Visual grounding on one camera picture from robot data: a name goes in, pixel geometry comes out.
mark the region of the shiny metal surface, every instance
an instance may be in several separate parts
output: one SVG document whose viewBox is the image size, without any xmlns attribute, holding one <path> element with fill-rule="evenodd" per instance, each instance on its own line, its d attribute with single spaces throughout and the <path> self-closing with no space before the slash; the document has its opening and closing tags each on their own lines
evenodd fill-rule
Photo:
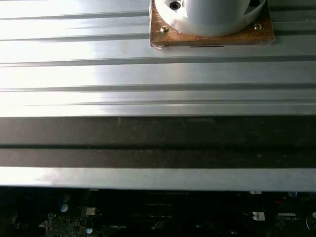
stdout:
<svg viewBox="0 0 316 237">
<path fill-rule="evenodd" d="M 316 114 L 316 2 L 270 47 L 149 46 L 148 0 L 0 1 L 0 116 Z"/>
<path fill-rule="evenodd" d="M 172 9 L 177 2 L 180 8 Z M 155 0 L 162 19 L 173 28 L 199 36 L 225 36 L 251 24 L 266 0 L 250 7 L 250 0 Z"/>
<path fill-rule="evenodd" d="M 314 192 L 315 180 L 315 169 L 0 167 L 0 185 L 31 187 Z"/>
</svg>

